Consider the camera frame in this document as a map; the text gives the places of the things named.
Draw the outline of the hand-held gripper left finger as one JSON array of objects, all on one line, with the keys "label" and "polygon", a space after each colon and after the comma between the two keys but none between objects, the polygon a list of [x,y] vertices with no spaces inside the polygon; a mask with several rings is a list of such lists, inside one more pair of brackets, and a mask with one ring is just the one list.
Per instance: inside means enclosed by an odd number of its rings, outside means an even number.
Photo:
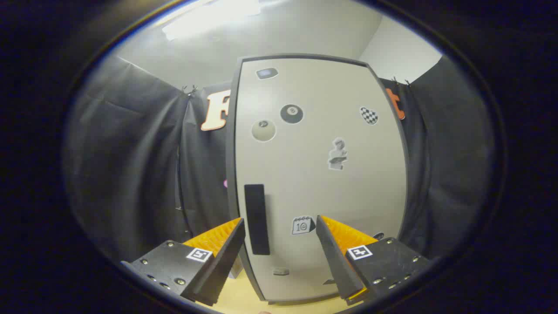
[{"label": "hand-held gripper left finger", "polygon": [[213,306],[244,242],[245,221],[239,217],[185,242],[166,240],[121,263],[136,280],[169,300]]}]

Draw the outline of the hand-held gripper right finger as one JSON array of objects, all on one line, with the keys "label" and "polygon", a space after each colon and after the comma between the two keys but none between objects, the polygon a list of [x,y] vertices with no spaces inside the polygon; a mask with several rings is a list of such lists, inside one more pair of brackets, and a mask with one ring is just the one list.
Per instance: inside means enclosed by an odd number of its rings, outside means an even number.
[{"label": "hand-held gripper right finger", "polygon": [[394,237],[379,240],[326,216],[317,217],[316,234],[339,296],[349,305],[388,298],[431,266]]}]

